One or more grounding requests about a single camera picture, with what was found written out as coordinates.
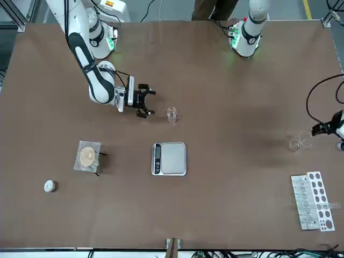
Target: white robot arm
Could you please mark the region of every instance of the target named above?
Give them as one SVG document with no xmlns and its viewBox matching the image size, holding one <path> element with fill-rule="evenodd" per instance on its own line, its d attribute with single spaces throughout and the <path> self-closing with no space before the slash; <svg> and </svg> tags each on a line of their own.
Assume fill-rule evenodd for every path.
<svg viewBox="0 0 344 258">
<path fill-rule="evenodd" d="M 331 121 L 326 123 L 318 123 L 312 127 L 312 136 L 318 134 L 335 134 L 340 139 L 341 142 L 336 144 L 336 149 L 339 151 L 344 151 L 344 114 L 343 110 L 337 112 L 333 115 Z"/>
<path fill-rule="evenodd" d="M 116 106 L 123 112 L 124 106 L 136 108 L 137 116 L 146 118 L 154 111 L 145 107 L 147 94 L 155 94 L 147 84 L 139 84 L 139 91 L 134 89 L 134 77 L 128 74 L 127 85 L 114 85 L 114 76 L 118 75 L 113 64 L 95 58 L 107 57 L 116 47 L 117 29 L 99 20 L 93 9 L 86 12 L 81 0 L 47 0 L 52 13 L 62 30 L 67 29 L 66 40 L 74 54 L 89 85 L 92 101 L 99 104 Z"/>
<path fill-rule="evenodd" d="M 248 18 L 230 27 L 230 45 L 241 56 L 250 57 L 258 48 L 271 0 L 250 0 Z"/>
</svg>

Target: table surface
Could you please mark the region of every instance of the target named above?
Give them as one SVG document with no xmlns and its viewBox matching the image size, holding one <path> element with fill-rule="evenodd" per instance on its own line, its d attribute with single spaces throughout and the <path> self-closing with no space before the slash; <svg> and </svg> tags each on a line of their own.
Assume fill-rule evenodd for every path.
<svg viewBox="0 0 344 258">
<path fill-rule="evenodd" d="M 267 22 L 249 59 L 210 22 L 123 24 L 108 60 L 156 90 L 147 97 L 156 115 L 91 102 L 57 25 L 28 24 L 17 36 L 0 95 L 0 247 L 163 248 L 166 238 L 182 248 L 344 246 L 342 210 L 332 213 L 335 232 L 301 230 L 290 180 L 321 171 L 329 201 L 344 204 L 337 137 L 288 150 L 314 124 L 310 88 L 340 73 L 321 22 Z M 322 120 L 342 108 L 339 82 L 311 97 Z M 73 170 L 80 139 L 103 143 L 100 177 Z M 152 176 L 160 141 L 185 142 L 185 177 Z M 46 180 L 56 192 L 44 192 Z"/>
</svg>

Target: white cap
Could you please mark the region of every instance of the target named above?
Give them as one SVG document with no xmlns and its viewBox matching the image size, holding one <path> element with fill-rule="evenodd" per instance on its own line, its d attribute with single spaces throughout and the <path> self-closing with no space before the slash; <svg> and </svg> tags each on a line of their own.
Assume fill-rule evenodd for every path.
<svg viewBox="0 0 344 258">
<path fill-rule="evenodd" d="M 54 181 L 52 180 L 48 180 L 47 182 L 45 182 L 44 184 L 44 190 L 46 192 L 52 192 L 55 190 L 55 184 L 54 184 Z"/>
</svg>

